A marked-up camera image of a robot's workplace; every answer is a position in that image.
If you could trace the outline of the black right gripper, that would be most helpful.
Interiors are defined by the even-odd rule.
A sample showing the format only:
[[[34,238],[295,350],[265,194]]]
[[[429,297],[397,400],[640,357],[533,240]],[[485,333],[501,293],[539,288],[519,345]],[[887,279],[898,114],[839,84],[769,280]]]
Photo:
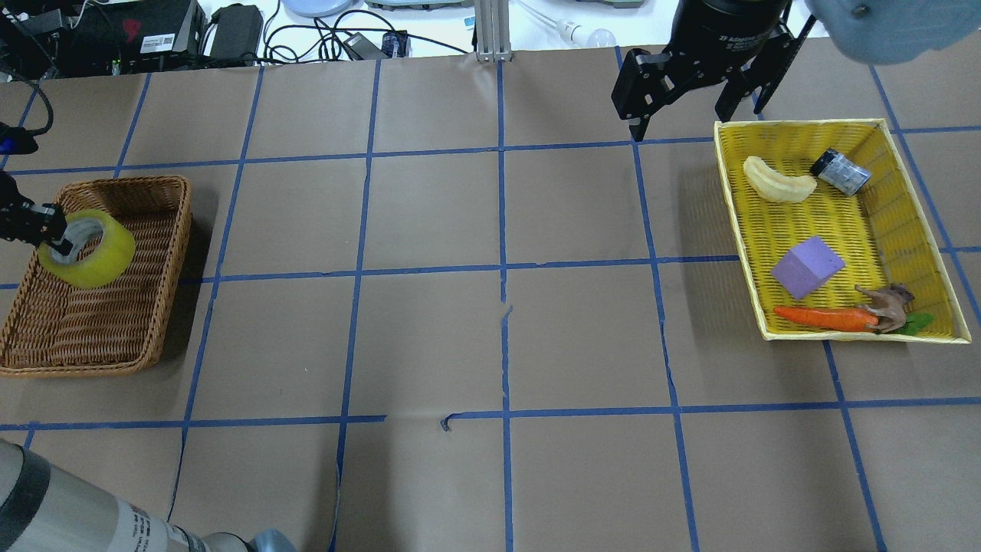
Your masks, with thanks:
[[[817,18],[789,29],[791,1],[681,1],[667,44],[667,104],[692,90],[722,84],[715,113],[722,122],[745,97],[760,115],[789,72]]]

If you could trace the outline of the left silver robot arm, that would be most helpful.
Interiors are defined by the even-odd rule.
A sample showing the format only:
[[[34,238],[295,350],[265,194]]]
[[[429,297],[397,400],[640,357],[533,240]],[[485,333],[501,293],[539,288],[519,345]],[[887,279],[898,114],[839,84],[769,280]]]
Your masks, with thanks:
[[[32,202],[2,174],[2,237],[34,255],[2,328],[7,377],[129,375],[160,360],[192,226],[181,176],[92,179]],[[2,443],[4,551],[292,551],[280,531],[200,537]]]

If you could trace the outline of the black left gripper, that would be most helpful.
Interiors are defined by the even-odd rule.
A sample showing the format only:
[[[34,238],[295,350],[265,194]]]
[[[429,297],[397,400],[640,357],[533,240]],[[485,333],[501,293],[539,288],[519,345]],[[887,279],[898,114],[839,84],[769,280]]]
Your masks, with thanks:
[[[24,242],[39,248],[48,245],[57,254],[68,256],[74,243],[64,237],[67,220],[59,204],[35,204],[25,198],[17,182],[1,171],[1,238],[7,242]]]

